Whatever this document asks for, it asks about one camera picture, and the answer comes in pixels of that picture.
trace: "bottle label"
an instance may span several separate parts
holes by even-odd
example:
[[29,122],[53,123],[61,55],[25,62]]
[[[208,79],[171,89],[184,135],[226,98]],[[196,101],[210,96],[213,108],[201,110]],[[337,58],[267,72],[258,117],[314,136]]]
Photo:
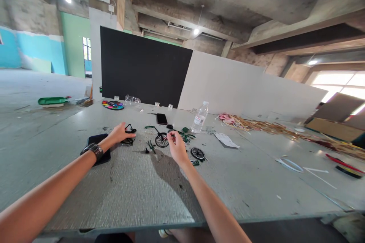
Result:
[[199,118],[198,116],[195,116],[194,123],[196,123],[197,125],[203,125],[204,119],[204,117]]

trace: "window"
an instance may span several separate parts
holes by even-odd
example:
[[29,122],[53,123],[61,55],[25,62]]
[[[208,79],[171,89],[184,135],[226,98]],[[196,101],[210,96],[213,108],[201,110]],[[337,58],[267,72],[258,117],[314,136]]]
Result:
[[84,60],[91,61],[91,41],[89,38],[83,37],[84,43]]
[[322,99],[324,103],[336,92],[365,99],[365,71],[321,71],[311,86],[328,90],[327,95]]

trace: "green tray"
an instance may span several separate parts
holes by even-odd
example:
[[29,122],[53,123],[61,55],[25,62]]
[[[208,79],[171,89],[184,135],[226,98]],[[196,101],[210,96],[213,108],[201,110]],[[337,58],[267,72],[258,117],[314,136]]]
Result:
[[64,97],[50,97],[50,98],[40,98],[38,104],[40,105],[50,105],[50,104],[63,104],[66,102]]

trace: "paper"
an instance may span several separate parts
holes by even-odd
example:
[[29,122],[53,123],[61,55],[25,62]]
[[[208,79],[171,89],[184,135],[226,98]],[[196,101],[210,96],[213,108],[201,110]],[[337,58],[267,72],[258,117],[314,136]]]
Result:
[[213,133],[217,139],[219,139],[223,144],[229,147],[239,148],[238,145],[234,144],[234,142],[229,138],[229,136],[222,134],[222,133]]

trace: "smartphone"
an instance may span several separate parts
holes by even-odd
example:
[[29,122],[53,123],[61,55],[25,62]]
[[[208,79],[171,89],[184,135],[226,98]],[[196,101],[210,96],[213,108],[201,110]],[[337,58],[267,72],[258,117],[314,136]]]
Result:
[[[103,139],[105,139],[108,136],[108,134],[101,134],[101,135],[96,135],[96,136],[91,136],[87,139],[87,145],[95,143],[98,144],[99,142],[101,142]],[[100,165],[103,163],[108,162],[111,159],[111,155],[110,155],[110,149],[108,151],[106,151],[104,153],[104,155],[101,157],[100,160],[98,160],[94,165]]]
[[161,125],[167,125],[167,119],[165,114],[156,114],[157,123]]

